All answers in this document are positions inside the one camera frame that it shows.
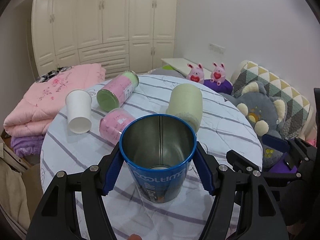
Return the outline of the operator fingertip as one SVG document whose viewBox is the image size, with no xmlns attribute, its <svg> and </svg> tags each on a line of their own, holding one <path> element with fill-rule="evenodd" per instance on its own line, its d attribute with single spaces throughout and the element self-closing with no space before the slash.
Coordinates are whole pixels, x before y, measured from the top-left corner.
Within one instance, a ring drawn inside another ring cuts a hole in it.
<svg viewBox="0 0 320 240">
<path fill-rule="evenodd" d="M 128 240 L 142 240 L 142 238 L 137 234 L 132 234 Z"/>
</svg>

